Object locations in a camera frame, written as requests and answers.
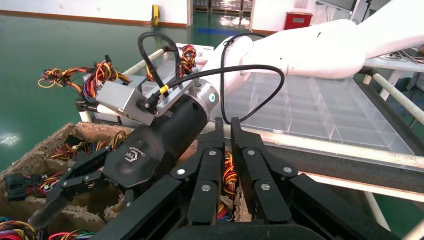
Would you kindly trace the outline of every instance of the wire bundle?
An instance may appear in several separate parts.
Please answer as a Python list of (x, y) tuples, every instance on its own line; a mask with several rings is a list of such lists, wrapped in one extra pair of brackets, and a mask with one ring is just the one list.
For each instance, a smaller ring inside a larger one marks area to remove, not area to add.
[(59, 232), (51, 235), (48, 240), (86, 240), (92, 238), (95, 234), (95, 232), (88, 232), (85, 230)]
[(218, 208), (218, 215), (216, 217), (218, 220), (226, 220), (231, 222), (234, 219), (232, 212), (228, 211), (224, 204), (220, 203)]
[(0, 240), (36, 240), (35, 229), (26, 222), (0, 217)]
[[(158, 66), (154, 65), (153, 68), (154, 68), (154, 70), (157, 70), (158, 69)], [(147, 71), (147, 79), (150, 82), (153, 82), (153, 83), (156, 82), (155, 81), (155, 78), (153, 77), (152, 71), (149, 68), (149, 66), (146, 66), (146, 71)]]
[(71, 146), (66, 143), (64, 147), (56, 147), (56, 152), (51, 156), (51, 159), (67, 162), (71, 160), (83, 147), (84, 144), (82, 142), (75, 146)]
[(116, 150), (120, 146), (120, 144), (124, 142), (124, 139), (126, 138), (127, 138), (127, 134), (124, 131), (118, 132), (113, 138), (112, 149)]
[[(119, 73), (118, 70), (112, 66), (111, 58), (106, 55), (106, 60), (101, 63), (94, 63), (94, 68), (91, 67), (76, 67), (68, 70), (61, 70), (58, 68), (48, 69), (44, 71), (43, 77), (38, 81), (38, 85), (44, 89), (50, 89), (54, 86), (66, 87), (68, 85), (76, 88), (81, 96), (89, 101), (94, 101), (97, 97), (98, 91), (101, 89), (106, 81), (122, 80), (124, 83), (130, 83), (130, 79)], [(78, 85), (72, 81), (72, 76), (77, 73), (91, 74), (84, 84)], [(47, 81), (50, 85), (42, 85), (42, 81)]]
[(179, 65), (179, 77), (190, 75), (196, 66), (196, 48), (192, 45), (186, 45), (182, 48), (181, 64)]
[[(71, 78), (73, 75), (77, 73), (87, 73), (87, 71), (89, 70), (90, 70), (89, 67), (76, 67), (76, 68), (71, 68), (65, 71), (60, 70), (58, 68), (48, 69), (44, 71), (42, 78), (38, 81), (38, 85), (43, 89), (50, 89), (50, 88), (53, 88), (55, 85), (61, 88), (66, 87), (67, 85), (70, 85), (76, 88), (78, 93), (81, 93), (83, 91), (82, 87), (72, 82)], [(48, 86), (42, 85), (41, 84), (42, 81), (47, 81), (50, 83), (50, 85)]]
[(82, 93), (85, 99), (94, 102), (98, 91), (106, 81), (116, 81), (118, 79), (124, 81), (126, 84), (130, 83), (127, 76), (122, 75), (116, 68), (112, 67), (112, 61), (106, 56), (106, 60), (95, 64), (94, 73), (84, 82)]
[(231, 153), (225, 154), (225, 172), (224, 172), (224, 191), (231, 196), (236, 195), (237, 172), (233, 162), (233, 155)]
[(35, 193), (38, 197), (44, 197), (50, 192), (62, 179), (63, 172), (56, 174), (41, 174), (34, 181), (29, 176), (24, 176), (26, 185), (26, 195)]

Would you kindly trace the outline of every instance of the white robotic arm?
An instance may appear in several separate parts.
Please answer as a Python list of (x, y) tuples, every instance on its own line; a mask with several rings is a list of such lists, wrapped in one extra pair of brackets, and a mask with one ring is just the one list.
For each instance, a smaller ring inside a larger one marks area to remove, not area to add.
[[(257, 41), (242, 36), (227, 49), (224, 66), (268, 65), (286, 76), (351, 77), (362, 69), (366, 59), (424, 43), (422, 9), (422, 0), (392, 0), (358, 26), (350, 20), (337, 20), (281, 31)], [(229, 39), (218, 46), (202, 71), (220, 68)], [(241, 88), (250, 73), (275, 74), (268, 70), (225, 73), (225, 95)], [(202, 79), (217, 90), (221, 87), (219, 74)]]

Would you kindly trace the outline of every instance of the yellow object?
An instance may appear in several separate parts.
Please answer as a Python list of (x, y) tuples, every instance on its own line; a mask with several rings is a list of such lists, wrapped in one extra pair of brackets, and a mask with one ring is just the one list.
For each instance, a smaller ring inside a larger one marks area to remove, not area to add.
[(159, 18), (161, 18), (161, 13), (159, 12), (159, 6), (153, 5), (151, 7), (151, 25), (157, 27), (159, 25)]
[(169, 89), (170, 89), (170, 86), (165, 85), (165, 86), (160, 88), (160, 93), (164, 94), (164, 93), (168, 92)]

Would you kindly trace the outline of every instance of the yellow cable connector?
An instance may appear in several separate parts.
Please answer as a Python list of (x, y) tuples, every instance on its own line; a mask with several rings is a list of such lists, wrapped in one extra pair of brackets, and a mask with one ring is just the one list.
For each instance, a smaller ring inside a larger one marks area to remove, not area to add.
[(165, 85), (165, 86), (160, 88), (160, 93), (164, 94), (164, 93), (168, 92), (169, 89), (170, 89), (170, 86)]

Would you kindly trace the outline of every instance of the logo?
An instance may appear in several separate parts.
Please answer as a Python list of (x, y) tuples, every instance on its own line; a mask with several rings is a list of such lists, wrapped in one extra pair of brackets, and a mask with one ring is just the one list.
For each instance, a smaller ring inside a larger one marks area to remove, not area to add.
[(146, 156), (146, 154), (144, 152), (140, 151), (140, 149), (138, 149), (138, 148), (130, 147), (128, 152), (125, 153), (125, 160), (132, 163), (134, 161), (137, 161), (139, 159), (139, 156), (141, 156), (141, 158), (143, 158), (143, 157)]

